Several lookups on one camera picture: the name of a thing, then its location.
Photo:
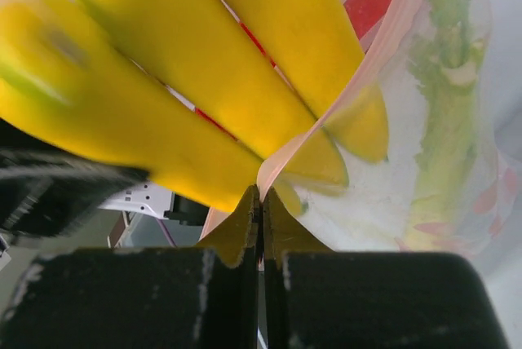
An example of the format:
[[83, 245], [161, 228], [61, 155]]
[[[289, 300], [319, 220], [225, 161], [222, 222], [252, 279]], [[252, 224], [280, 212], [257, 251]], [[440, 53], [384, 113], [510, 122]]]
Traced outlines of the clear zip top bag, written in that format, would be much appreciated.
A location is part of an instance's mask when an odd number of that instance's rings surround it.
[[224, 0], [313, 111], [224, 181], [277, 192], [336, 251], [472, 258], [520, 194], [498, 151], [485, 79], [489, 0]]

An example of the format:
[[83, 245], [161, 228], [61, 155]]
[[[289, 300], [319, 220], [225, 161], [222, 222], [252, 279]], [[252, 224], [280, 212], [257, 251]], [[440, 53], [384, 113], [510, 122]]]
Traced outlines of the green celery stalk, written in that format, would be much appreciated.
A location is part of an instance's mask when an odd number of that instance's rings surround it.
[[434, 34], [414, 35], [408, 70], [427, 116], [403, 242], [409, 250], [454, 249], [453, 221], [479, 152], [476, 86], [485, 43], [474, 37], [471, 0], [425, 1]]

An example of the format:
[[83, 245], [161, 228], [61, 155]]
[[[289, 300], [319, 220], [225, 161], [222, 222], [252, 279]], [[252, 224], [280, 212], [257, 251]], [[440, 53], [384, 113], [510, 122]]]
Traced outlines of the yellow banana bunch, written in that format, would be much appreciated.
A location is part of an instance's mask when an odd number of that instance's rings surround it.
[[301, 214], [294, 185], [348, 186], [342, 151], [387, 156], [376, 86], [316, 125], [364, 55], [341, 0], [1, 0], [1, 118], [226, 211], [309, 134], [272, 179]]

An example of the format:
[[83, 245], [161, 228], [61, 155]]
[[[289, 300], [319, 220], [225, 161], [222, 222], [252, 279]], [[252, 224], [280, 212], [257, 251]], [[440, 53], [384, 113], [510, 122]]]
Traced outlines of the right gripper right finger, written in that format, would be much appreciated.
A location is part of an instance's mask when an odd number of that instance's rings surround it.
[[263, 201], [271, 348], [505, 348], [472, 265], [435, 252], [335, 252], [270, 190]]

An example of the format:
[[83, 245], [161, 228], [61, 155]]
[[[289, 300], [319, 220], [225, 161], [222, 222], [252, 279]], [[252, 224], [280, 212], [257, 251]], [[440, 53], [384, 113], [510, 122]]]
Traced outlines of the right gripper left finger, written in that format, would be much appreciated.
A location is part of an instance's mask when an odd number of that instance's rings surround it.
[[259, 192], [192, 247], [37, 256], [1, 317], [4, 348], [253, 348]]

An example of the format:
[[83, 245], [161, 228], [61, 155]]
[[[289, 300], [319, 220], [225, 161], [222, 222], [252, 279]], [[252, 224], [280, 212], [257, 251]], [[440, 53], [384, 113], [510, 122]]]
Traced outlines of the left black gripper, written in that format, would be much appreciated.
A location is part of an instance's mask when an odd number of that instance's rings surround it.
[[1, 121], [1, 232], [28, 238], [67, 234], [148, 176], [146, 170], [78, 157]]

